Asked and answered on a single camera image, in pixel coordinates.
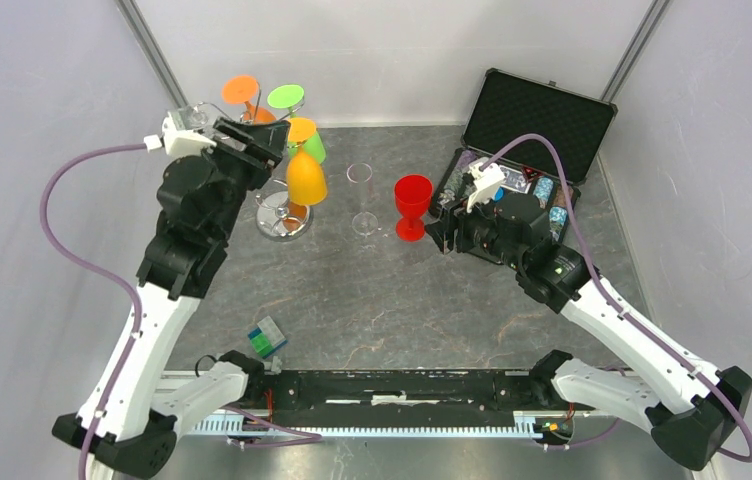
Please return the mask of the yellow plastic wine glass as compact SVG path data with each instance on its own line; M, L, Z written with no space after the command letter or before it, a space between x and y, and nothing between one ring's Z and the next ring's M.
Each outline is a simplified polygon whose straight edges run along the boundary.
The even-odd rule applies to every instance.
M287 122L289 124L288 143L304 128L295 126L292 120L287 120ZM295 204L315 206L324 201L328 195L328 186L321 165L306 153L301 152L293 157L289 156L285 180L289 199Z

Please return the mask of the red plastic wine glass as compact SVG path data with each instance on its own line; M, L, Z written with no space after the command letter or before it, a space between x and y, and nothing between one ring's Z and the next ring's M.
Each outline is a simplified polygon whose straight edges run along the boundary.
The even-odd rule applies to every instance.
M394 199L401 218L395 232L401 240L415 242L423 238L423 215L428 210L433 189L431 181L418 174L406 175L396 182Z

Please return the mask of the clear flute glass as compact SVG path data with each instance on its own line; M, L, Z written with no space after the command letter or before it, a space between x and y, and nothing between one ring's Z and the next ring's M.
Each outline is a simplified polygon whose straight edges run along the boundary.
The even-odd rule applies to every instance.
M353 230L361 236L370 236L378 230L378 218L370 211L373 197L373 171L367 163L353 163L346 170L347 179L356 199L356 213L352 218Z

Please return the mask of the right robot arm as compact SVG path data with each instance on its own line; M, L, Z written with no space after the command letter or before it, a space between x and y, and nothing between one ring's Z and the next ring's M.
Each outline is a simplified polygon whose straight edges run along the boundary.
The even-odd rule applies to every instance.
M532 369L529 392L543 408L562 401L598 408L648 433L678 465L703 470L741 431L752 377L720 369L674 341L633 308L587 254L555 240L549 215L528 197L508 194L469 208L456 201L426 225L444 253L471 253L512 269L527 296L599 340L636 375L627 379L561 351Z

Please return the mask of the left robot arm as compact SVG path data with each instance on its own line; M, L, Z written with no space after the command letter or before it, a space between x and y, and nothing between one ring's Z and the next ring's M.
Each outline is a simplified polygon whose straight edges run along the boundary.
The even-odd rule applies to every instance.
M107 366L85 403L59 416L55 438L79 452L82 479L154 477L177 442L206 417L266 394L262 366L230 352L168 394L158 384L175 342L205 298L249 192L281 163L292 124L217 119L201 130L165 122L138 144L170 158L157 191L161 211L135 283L120 282L131 308Z

